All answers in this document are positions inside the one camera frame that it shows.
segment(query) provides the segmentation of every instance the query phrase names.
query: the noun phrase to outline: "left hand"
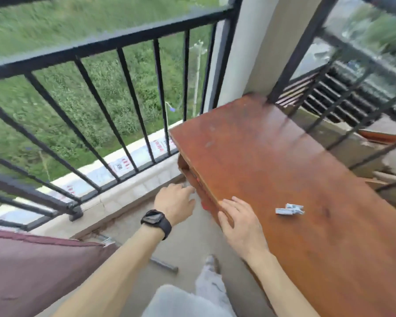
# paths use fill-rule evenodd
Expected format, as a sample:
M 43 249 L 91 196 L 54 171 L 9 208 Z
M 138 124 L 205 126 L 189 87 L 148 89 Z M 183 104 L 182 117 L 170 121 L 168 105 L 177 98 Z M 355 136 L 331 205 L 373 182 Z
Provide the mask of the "left hand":
M 168 187 L 163 187 L 155 196 L 154 208 L 161 211 L 169 220 L 172 227 L 186 220 L 192 215 L 195 207 L 195 199 L 189 200 L 195 188 L 171 183 Z

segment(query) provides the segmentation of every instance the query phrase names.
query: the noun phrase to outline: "right hand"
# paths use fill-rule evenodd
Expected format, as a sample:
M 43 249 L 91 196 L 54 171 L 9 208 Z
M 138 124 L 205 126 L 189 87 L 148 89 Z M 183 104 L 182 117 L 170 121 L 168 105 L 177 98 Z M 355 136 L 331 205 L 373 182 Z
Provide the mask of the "right hand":
M 246 262 L 269 251 L 263 228 L 251 206 L 243 200 L 219 201 L 220 206 L 232 217 L 234 228 L 227 221 L 227 216 L 219 211 L 219 221 L 227 242 Z

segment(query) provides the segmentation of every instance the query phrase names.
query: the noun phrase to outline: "black watch strap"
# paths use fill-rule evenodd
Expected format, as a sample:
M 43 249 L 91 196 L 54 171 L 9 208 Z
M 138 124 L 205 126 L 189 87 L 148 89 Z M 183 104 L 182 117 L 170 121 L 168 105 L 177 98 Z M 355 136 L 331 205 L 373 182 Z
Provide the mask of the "black watch strap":
M 157 222 L 155 222 L 155 216 L 159 216 L 159 220 Z M 164 215 L 164 213 L 162 213 L 161 211 L 152 209 L 149 210 L 144 217 L 142 217 L 141 219 L 141 224 L 146 224 L 148 226 L 151 227 L 158 227 L 161 230 L 163 230 L 164 232 L 164 239 L 166 239 L 171 231 L 171 224 L 169 222 L 169 220 L 167 220 L 166 216 Z

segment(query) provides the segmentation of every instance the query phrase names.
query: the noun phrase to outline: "balcony railing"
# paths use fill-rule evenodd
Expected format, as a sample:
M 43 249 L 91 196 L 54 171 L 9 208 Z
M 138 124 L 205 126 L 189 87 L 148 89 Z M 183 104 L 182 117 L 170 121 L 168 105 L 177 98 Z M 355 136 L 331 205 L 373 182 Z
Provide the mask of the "balcony railing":
M 97 185 L 94 181 L 92 181 L 88 176 L 75 169 L 70 163 L 61 158 L 55 151 L 53 151 L 50 147 L 47 146 L 44 142 L 39 140 L 32 134 L 29 130 L 27 130 L 22 124 L 15 121 L 11 115 L 6 113 L 2 107 L 0 107 L 0 119 L 5 122 L 7 125 L 15 129 L 17 132 L 25 136 L 28 140 L 30 140 L 34 145 L 40 148 L 40 151 L 47 153 L 54 160 L 56 160 L 59 164 L 63 165 L 68 171 L 74 173 L 79 178 L 81 178 L 86 184 L 92 187 L 92 191 L 87 193 L 84 196 L 75 196 L 70 192 L 56 186 L 55 184 L 43 181 L 36 176 L 33 176 L 28 173 L 27 170 L 22 169 L 19 166 L 13 165 L 7 160 L 0 158 L 0 165 L 5 168 L 16 172 L 17 174 L 29 178 L 31 180 L 36 181 L 37 183 L 48 187 L 54 192 L 58 192 L 59 194 L 69 198 L 71 202 L 63 202 L 57 198 L 49 196 L 43 192 L 38 191 L 32 186 L 26 185 L 19 180 L 11 178 L 10 176 L 4 175 L 0 173 L 0 191 L 5 192 L 8 195 L 21 197 L 26 199 L 32 203 L 45 206 L 50 210 L 38 207 L 36 205 L 29 205 L 24 202 L 16 201 L 12 198 L 6 197 L 0 194 L 0 203 L 11 205 L 20 209 L 24 209 L 33 213 L 37 213 L 42 215 L 43 217 L 29 223 L 29 224 L 20 224 L 17 222 L 10 222 L 5 220 L 0 220 L 0 226 L 3 227 L 13 227 L 22 229 L 25 231 L 29 231 L 37 228 L 41 224 L 48 222 L 49 220 L 61 215 L 61 214 L 69 214 L 70 220 L 73 221 L 82 217 L 83 213 L 80 205 L 91 200 L 97 195 L 105 192 L 114 186 L 119 185 L 120 183 L 132 178 L 138 173 L 147 170 L 153 165 L 169 158 L 171 155 L 176 154 L 177 149 L 171 149 L 169 145 L 169 133 L 168 133 L 168 119 L 166 114 L 166 104 L 163 90 L 163 75 L 162 75 L 162 67 L 160 60 L 160 46 L 159 39 L 164 36 L 168 36 L 174 33 L 183 32 L 184 34 L 184 47 L 183 47 L 183 60 L 184 60 L 184 68 L 183 68 L 183 121 L 187 119 L 187 89 L 188 89 L 188 61 L 189 61 L 189 42 L 190 42 L 190 30 L 211 25 L 211 35 L 210 35 L 210 43 L 208 48 L 208 59 L 206 63 L 206 72 L 205 79 L 203 83 L 203 91 L 201 98 L 201 108 L 200 113 L 204 112 L 204 103 L 206 102 L 206 95 L 211 91 L 211 98 L 209 107 L 215 108 L 217 107 L 218 99 L 220 96 L 220 90 L 222 86 L 223 77 L 226 71 L 227 59 L 229 57 L 233 35 L 235 32 L 239 10 L 242 4 L 242 0 L 233 0 L 230 4 L 217 8 L 215 10 L 207 10 L 201 11 L 198 13 L 192 13 L 186 15 L 184 17 L 176 18 L 173 20 L 157 22 L 154 24 L 149 24 L 145 26 L 139 26 L 123 31 L 117 31 L 111 35 L 108 33 L 103 36 L 95 38 L 94 41 L 88 41 L 84 43 L 74 44 L 72 46 L 67 46 L 63 48 L 59 48 L 53 51 L 45 51 L 45 52 L 36 52 L 34 54 L 27 54 L 23 56 L 16 56 L 10 59 L 5 59 L 0 61 L 0 80 L 11 78 L 14 76 L 23 75 L 26 80 L 33 86 L 33 88 L 42 96 L 42 98 L 53 108 L 53 110 L 58 114 L 58 116 L 65 122 L 65 124 L 74 131 L 76 136 L 82 141 L 85 147 L 94 154 L 97 160 L 99 160 L 102 165 L 110 172 L 110 174 L 114 177 L 111 182 L 106 183 L 104 186 Z M 213 49 L 215 43 L 215 33 L 217 23 L 220 21 L 224 21 L 221 33 L 221 44 L 219 53 L 217 54 L 216 62 L 211 62 L 211 58 L 213 56 Z M 124 52 L 122 50 L 123 47 L 130 46 L 133 44 L 137 44 L 140 42 L 152 41 L 153 50 L 154 50 L 154 60 L 155 60 L 155 71 L 157 75 L 158 83 L 156 86 L 159 91 L 159 100 L 161 105 L 161 117 L 164 122 L 164 137 L 165 137 L 165 146 L 166 153 L 155 157 L 153 155 L 150 142 L 148 139 L 148 133 L 146 131 L 144 121 L 141 115 L 140 105 L 137 99 L 137 95 L 134 89 L 134 85 L 129 73 L 129 69 L 127 66 L 127 62 L 125 59 Z M 136 116 L 139 121 L 141 131 L 143 137 L 145 139 L 148 154 L 151 159 L 150 162 L 146 164 L 136 165 L 134 162 L 130 152 L 128 151 L 126 145 L 123 142 L 123 139 L 113 122 L 106 106 L 104 105 L 93 81 L 91 80 L 82 59 L 103 53 L 110 50 L 116 50 L 118 55 L 118 60 L 120 63 L 121 70 L 125 77 L 127 87 L 129 88 L 130 95 L 132 97 L 133 105 L 135 108 Z M 102 156 L 97 152 L 97 150 L 93 147 L 92 144 L 89 143 L 87 138 L 82 133 L 82 129 L 79 129 L 74 122 L 69 118 L 66 112 L 61 108 L 59 103 L 52 97 L 52 95 L 45 89 L 45 87 L 40 83 L 40 81 L 35 76 L 35 71 L 44 69 L 47 67 L 55 66 L 61 63 L 73 62 L 75 63 L 77 69 L 79 70 L 83 80 L 87 84 L 87 87 L 100 107 L 102 113 L 104 114 L 108 124 L 111 127 L 117 141 L 123 148 L 126 157 L 129 159 L 130 163 L 133 166 L 133 170 L 119 177 L 115 171 L 111 168 L 111 166 L 102 158 Z M 209 85 L 209 74 L 210 67 L 214 64 L 214 84 Z
M 376 75 L 392 84 L 396 92 L 396 68 L 374 53 L 322 27 L 336 1 L 322 0 L 269 95 L 269 101 L 284 108 L 289 107 L 290 118 L 301 107 L 317 115 L 318 118 L 304 129 L 308 134 L 324 120 L 345 122 L 352 127 L 329 144 L 327 151 L 340 149 L 340 145 L 351 135 L 368 127 L 383 115 L 396 122 L 396 93 L 390 94 L 370 79 Z M 334 48 L 328 63 L 290 80 L 316 37 Z M 349 63 L 358 63 L 356 71 L 348 67 Z M 396 141 L 362 158 L 349 166 L 349 169 L 355 170 L 384 157 L 394 149 Z M 395 187 L 396 181 L 377 188 L 376 192 L 381 193 Z

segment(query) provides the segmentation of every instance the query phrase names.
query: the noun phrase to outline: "reddish-brown wood panel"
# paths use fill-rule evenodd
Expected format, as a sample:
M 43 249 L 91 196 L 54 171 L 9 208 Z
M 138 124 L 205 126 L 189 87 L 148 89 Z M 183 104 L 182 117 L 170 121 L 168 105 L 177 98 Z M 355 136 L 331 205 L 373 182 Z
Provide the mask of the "reddish-brown wood panel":
M 396 316 L 396 210 L 264 101 L 244 96 L 171 136 L 211 199 L 252 205 L 270 250 L 322 317 Z M 305 214 L 276 215 L 286 203 Z

